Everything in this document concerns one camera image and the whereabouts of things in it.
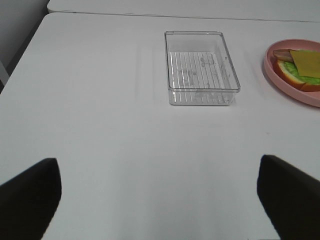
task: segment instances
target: wall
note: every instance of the wall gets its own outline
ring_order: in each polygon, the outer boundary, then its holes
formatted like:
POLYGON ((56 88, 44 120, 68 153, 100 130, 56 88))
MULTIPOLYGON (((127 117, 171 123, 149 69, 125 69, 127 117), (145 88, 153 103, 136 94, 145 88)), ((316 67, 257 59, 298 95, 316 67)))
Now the wall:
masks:
POLYGON ((0 61, 9 74, 47 14, 49 0, 0 0, 0 61))

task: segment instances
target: cheese slice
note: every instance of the cheese slice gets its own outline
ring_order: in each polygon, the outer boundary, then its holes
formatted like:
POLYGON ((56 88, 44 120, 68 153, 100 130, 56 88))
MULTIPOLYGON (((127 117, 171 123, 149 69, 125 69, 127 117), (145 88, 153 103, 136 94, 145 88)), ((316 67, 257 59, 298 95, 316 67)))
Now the cheese slice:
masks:
POLYGON ((290 54, 300 76, 320 78, 320 52, 291 50, 290 54))

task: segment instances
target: bread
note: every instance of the bread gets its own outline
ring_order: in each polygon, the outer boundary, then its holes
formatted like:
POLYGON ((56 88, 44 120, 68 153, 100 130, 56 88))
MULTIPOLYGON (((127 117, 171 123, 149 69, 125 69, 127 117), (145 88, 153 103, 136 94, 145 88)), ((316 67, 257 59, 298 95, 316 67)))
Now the bread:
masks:
POLYGON ((300 91, 320 91, 320 78, 300 76, 294 63, 277 59, 273 63, 273 70, 281 79, 300 91))

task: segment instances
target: clear plastic container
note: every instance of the clear plastic container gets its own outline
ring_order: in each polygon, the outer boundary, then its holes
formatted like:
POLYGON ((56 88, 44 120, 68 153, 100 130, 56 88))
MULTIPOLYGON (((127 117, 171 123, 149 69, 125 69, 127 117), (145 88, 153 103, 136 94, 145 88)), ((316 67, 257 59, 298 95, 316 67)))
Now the clear plastic container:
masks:
POLYGON ((170 104, 231 104, 240 84, 221 32, 166 31, 165 46, 170 104))

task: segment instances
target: pink plate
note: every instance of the pink plate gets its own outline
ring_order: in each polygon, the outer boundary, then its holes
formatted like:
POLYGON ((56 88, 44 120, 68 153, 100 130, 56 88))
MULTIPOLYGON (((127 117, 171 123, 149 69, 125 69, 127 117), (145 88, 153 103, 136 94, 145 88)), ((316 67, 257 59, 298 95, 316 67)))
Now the pink plate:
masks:
POLYGON ((272 64, 276 60, 272 54, 276 49, 305 49, 320 52, 320 42, 304 39, 287 39, 272 44, 264 56, 264 70, 269 79, 284 93, 292 98, 315 107, 320 107, 320 91, 300 91, 282 80, 275 72, 272 64))

